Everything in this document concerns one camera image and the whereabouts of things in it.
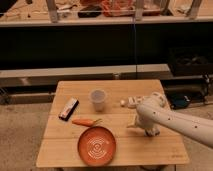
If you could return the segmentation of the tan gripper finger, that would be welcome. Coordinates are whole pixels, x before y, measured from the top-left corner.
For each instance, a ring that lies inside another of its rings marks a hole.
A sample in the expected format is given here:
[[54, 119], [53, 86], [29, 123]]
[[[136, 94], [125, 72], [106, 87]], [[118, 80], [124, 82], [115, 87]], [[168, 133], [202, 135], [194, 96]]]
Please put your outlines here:
[[127, 126], [126, 126], [126, 128], [136, 128], [137, 126], [135, 125], [135, 124], [128, 124]]

